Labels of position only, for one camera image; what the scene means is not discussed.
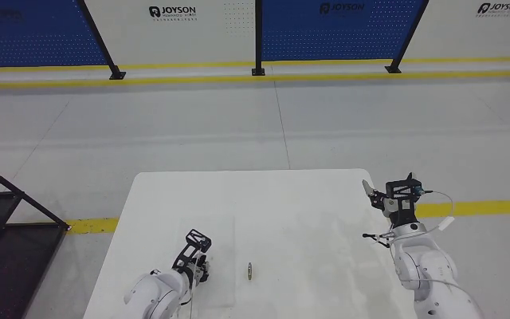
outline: joyson logo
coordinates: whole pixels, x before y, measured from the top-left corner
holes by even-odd
[[[508,17],[510,3],[482,3],[478,8],[477,17]]]
[[[196,6],[149,6],[149,14],[155,22],[197,21]]]
[[[346,14],[363,11],[364,3],[330,3],[324,2],[320,5],[320,14]]]

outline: white wall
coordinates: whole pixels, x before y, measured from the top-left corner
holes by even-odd
[[[86,2],[119,65],[254,60],[254,0]],[[477,17],[483,2],[430,0],[406,57],[510,56],[510,11]],[[157,22],[149,6],[194,6],[197,21]]]

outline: white table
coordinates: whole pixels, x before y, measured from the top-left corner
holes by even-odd
[[[118,313],[139,275],[171,268],[191,228],[213,243],[193,317],[415,318],[389,251],[361,237],[388,227],[362,179],[360,169],[139,174],[84,318]]]

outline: black post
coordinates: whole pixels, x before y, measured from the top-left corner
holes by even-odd
[[[409,46],[409,42],[411,42],[411,39],[413,38],[414,31],[416,31],[416,28],[418,28],[418,23],[420,23],[420,20],[422,19],[422,15],[425,12],[425,8],[429,4],[429,0],[423,0],[422,6],[420,7],[420,10],[418,11],[418,14],[416,15],[416,18],[413,21],[413,25],[411,26],[411,29],[409,30],[409,33],[407,34],[406,40],[404,41],[404,44],[402,48],[400,48],[400,52],[398,53],[398,56],[393,59],[390,66],[385,66],[388,73],[402,73],[398,66],[400,65],[400,62],[402,61],[402,58],[404,57],[404,53],[406,53],[407,46]]]
[[[94,38],[97,41],[97,44],[101,48],[101,51],[103,52],[104,58],[106,59],[106,63],[108,63],[108,66],[110,67],[110,70],[112,71],[112,75],[110,76],[110,80],[122,80],[124,79],[124,76],[126,75],[125,72],[120,72],[119,67],[113,63],[112,57],[110,56],[110,53],[108,52],[108,49],[106,49],[106,45],[104,44],[103,38],[101,37],[101,33],[99,33],[99,30],[97,29],[96,23],[94,22],[94,19],[92,19],[92,15],[90,14],[90,11],[88,11],[88,7],[85,4],[85,0],[77,0],[78,5],[80,6],[80,10],[83,13],[85,20],[87,20],[88,26],[90,26],[90,30],[94,34]]]
[[[15,187],[11,182],[9,182],[7,179],[4,179],[3,176],[0,176],[0,184],[7,187],[10,191],[12,191],[16,196],[21,197],[23,200],[25,200],[27,203],[32,205],[34,208],[36,208],[38,211],[40,211],[42,214],[50,217],[55,223],[57,223],[59,226],[62,226],[64,229],[68,230],[69,225],[65,223],[62,219],[59,219],[54,213],[51,211],[48,211],[46,207],[42,206],[40,203],[38,203],[35,199],[28,196],[24,191],[21,189]]]
[[[252,69],[252,75],[265,75],[262,68],[262,0],[255,0],[255,69]]]

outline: black metal frame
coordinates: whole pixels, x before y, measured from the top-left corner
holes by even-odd
[[[422,20],[423,13],[425,12],[425,9],[428,4],[429,0],[422,0],[422,6],[420,6],[420,10],[418,11],[416,18],[413,21],[413,25],[411,26],[411,29],[407,34],[406,40],[404,41],[402,48],[400,48],[398,56],[395,59],[393,59],[391,65],[385,66],[386,71],[388,71],[388,73],[402,73],[402,71],[400,71],[398,67],[400,66],[400,62],[402,62],[402,58],[406,53],[407,47],[409,46],[409,42],[411,42],[411,39],[413,38],[414,35],[414,31],[416,31],[416,28],[418,28],[420,20]]]
[[[3,176],[0,176],[0,184],[5,186],[7,189],[13,192],[14,196],[19,198],[18,203],[16,206],[21,202],[21,200],[26,201],[28,204],[32,205],[34,208],[36,208],[38,211],[40,211],[42,214],[50,217],[55,223],[57,223],[59,226],[64,227],[66,230],[69,229],[69,225],[65,223],[62,219],[59,219],[54,213],[46,209],[46,207],[42,206],[40,203],[38,203],[35,199],[28,196],[24,191],[21,189],[15,187],[11,182],[9,182],[7,179],[3,178]]]
[[[90,11],[88,11],[88,7],[85,4],[85,0],[77,0],[78,6],[80,6],[80,10],[83,13],[85,20],[87,20],[88,26],[90,26],[90,29],[92,33],[94,34],[94,38],[97,41],[97,45],[101,48],[101,52],[103,52],[104,58],[106,59],[106,63],[108,64],[108,67],[110,67],[110,70],[112,71],[112,75],[110,76],[110,80],[122,80],[126,76],[125,72],[121,72],[119,70],[119,67],[113,63],[112,56],[108,52],[108,49],[106,49],[106,45],[104,44],[103,38],[101,37],[101,33],[99,33],[99,30],[97,29],[96,23],[94,22],[94,19],[92,19],[92,15],[90,14]]]
[[[388,73],[401,73],[398,67],[400,66],[400,62],[406,53],[411,39],[413,38],[414,31],[416,31],[420,20],[422,20],[423,13],[425,12],[428,4],[429,0],[422,0],[422,5],[420,6],[418,14],[416,15],[411,29],[406,36],[406,40],[404,41],[402,48],[400,48],[398,56],[393,59],[391,65],[385,66]],[[265,75],[264,68],[262,68],[262,0],[255,0],[255,69],[252,69],[252,75]]]
[[[0,185],[9,190],[0,192],[0,282],[9,290],[9,296],[0,303],[0,313],[21,319],[70,226],[2,176]],[[54,223],[7,223],[22,200]]]
[[[264,76],[262,68],[262,0],[255,0],[255,69],[253,76]]]

